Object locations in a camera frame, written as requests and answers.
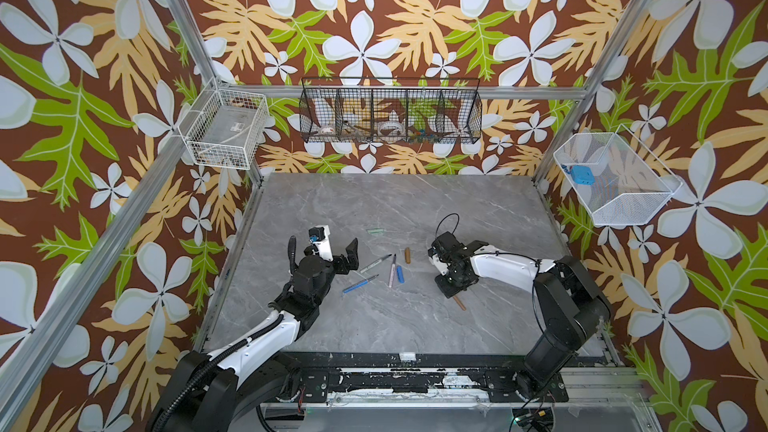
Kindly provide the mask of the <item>brown pen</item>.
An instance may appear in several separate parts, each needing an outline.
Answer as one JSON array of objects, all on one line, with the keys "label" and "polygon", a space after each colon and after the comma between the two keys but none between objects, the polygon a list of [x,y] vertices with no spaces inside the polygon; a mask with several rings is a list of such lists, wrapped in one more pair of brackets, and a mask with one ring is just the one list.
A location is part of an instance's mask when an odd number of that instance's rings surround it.
[{"label": "brown pen", "polygon": [[467,307],[464,305],[464,303],[462,302],[462,300],[459,298],[458,295],[455,295],[453,297],[453,299],[456,302],[456,304],[458,305],[458,307],[460,308],[460,310],[465,311],[465,312],[468,310]]}]

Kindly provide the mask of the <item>pink pen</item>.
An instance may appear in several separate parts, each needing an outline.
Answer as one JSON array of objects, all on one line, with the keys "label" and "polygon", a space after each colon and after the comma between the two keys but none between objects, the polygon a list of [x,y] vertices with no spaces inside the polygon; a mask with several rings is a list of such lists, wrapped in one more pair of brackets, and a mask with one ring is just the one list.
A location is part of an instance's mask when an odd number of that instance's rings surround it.
[{"label": "pink pen", "polygon": [[390,267],[390,273],[388,278],[388,287],[391,289],[394,286],[394,281],[397,273],[397,255],[393,254],[392,263]]}]

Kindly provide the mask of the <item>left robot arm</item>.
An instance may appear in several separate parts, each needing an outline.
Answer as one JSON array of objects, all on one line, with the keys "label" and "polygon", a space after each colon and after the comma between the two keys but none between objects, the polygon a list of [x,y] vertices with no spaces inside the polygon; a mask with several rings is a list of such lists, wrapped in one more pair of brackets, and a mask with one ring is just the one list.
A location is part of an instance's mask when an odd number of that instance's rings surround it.
[{"label": "left robot arm", "polygon": [[264,321],[211,353],[190,352],[182,358],[146,424],[148,431],[229,429],[247,397],[251,375],[311,328],[336,276],[359,268],[357,239],[340,255],[331,251],[326,226],[311,228],[309,239],[300,260],[296,238],[289,239],[290,278],[269,304]]}]

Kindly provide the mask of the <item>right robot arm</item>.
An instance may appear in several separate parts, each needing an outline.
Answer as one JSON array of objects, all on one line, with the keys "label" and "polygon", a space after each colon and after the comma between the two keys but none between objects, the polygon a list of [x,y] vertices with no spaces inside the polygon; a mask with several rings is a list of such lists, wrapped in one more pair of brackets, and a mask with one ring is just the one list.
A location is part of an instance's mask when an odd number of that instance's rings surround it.
[{"label": "right robot arm", "polygon": [[518,392],[529,398],[548,383],[597,331],[611,320],[611,306],[584,264],[572,257],[538,259],[503,251],[484,241],[467,245],[451,232],[428,249],[439,272],[435,283],[452,298],[481,279],[493,279],[531,294],[541,336],[515,374]]}]

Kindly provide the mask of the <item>green pen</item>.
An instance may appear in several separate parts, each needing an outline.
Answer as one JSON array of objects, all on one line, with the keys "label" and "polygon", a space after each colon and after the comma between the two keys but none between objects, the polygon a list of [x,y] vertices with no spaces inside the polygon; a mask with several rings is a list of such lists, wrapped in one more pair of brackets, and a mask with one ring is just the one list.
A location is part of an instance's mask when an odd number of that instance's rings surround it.
[{"label": "green pen", "polygon": [[383,257],[375,259],[373,262],[371,262],[370,264],[368,264],[368,265],[364,266],[362,269],[360,269],[358,271],[358,273],[364,274],[364,273],[368,272],[369,270],[372,270],[373,268],[375,268],[379,264],[383,263],[385,260],[389,259],[392,255],[393,254],[387,254],[387,255],[385,255]]}]

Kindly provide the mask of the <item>blue pen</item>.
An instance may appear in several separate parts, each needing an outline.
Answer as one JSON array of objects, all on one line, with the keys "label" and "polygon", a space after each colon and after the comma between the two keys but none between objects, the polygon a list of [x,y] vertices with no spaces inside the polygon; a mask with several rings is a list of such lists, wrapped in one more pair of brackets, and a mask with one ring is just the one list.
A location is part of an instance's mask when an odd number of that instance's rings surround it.
[{"label": "blue pen", "polygon": [[360,280],[357,283],[344,288],[342,293],[343,294],[347,294],[347,293],[350,293],[350,292],[352,292],[354,290],[357,290],[357,289],[359,289],[361,287],[364,287],[364,286],[368,285],[370,282],[372,282],[373,280],[375,280],[379,275],[380,274],[374,274],[374,275],[372,275],[370,277],[367,277],[367,278],[365,278],[363,280]]}]

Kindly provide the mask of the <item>blue pen cap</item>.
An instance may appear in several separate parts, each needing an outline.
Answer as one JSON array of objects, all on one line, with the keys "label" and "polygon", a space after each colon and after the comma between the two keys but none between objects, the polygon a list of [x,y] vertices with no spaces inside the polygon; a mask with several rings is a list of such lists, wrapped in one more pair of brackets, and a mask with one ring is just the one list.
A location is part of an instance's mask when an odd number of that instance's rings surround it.
[{"label": "blue pen cap", "polygon": [[396,266],[396,276],[397,276],[398,283],[400,284],[405,283],[404,271],[401,265]]}]

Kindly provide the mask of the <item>blue object in basket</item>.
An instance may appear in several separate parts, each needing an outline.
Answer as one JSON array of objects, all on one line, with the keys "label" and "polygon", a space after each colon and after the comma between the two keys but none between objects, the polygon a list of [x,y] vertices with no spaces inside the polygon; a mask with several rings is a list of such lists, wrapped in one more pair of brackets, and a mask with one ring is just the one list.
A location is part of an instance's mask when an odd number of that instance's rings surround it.
[{"label": "blue object in basket", "polygon": [[569,175],[576,185],[592,186],[595,176],[591,168],[584,165],[573,165],[569,169]]}]

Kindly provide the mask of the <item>white mesh basket right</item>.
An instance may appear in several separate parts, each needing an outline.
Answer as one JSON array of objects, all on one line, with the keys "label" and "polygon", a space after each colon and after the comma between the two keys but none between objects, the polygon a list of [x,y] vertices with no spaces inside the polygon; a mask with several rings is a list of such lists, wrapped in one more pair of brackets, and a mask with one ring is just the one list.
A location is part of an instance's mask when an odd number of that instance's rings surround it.
[{"label": "white mesh basket right", "polygon": [[[681,189],[683,181],[625,126],[613,132],[573,134],[554,159],[596,226],[646,225]],[[576,185],[573,165],[591,168],[592,186]]]}]

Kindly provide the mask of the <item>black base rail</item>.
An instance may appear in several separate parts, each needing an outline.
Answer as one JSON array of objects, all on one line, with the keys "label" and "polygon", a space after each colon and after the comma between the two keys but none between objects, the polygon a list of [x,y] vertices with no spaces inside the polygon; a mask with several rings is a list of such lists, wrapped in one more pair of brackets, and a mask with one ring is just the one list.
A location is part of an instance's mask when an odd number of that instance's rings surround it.
[{"label": "black base rail", "polygon": [[299,394],[322,403],[332,394],[359,391],[425,395],[441,389],[479,391],[492,403],[524,402],[515,374],[519,355],[279,352],[258,370],[286,375],[285,399]]}]

